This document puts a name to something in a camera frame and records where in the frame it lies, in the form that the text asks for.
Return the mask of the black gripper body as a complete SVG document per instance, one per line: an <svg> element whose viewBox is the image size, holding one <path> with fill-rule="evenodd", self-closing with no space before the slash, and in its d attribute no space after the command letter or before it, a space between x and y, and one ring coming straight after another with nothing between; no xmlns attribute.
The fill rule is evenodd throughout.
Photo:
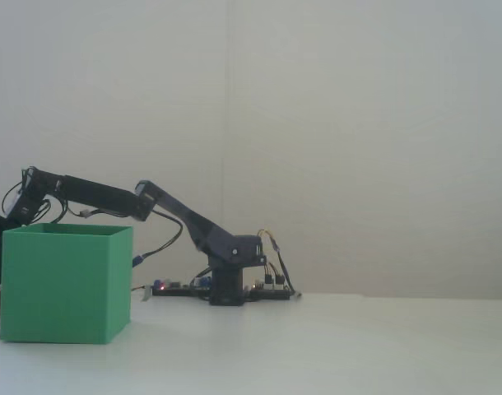
<svg viewBox="0 0 502 395"><path fill-rule="evenodd" d="M39 211L46 194L45 188L22 188L16 195L9 212L5 216L0 216L0 231L29 225Z"/></svg>

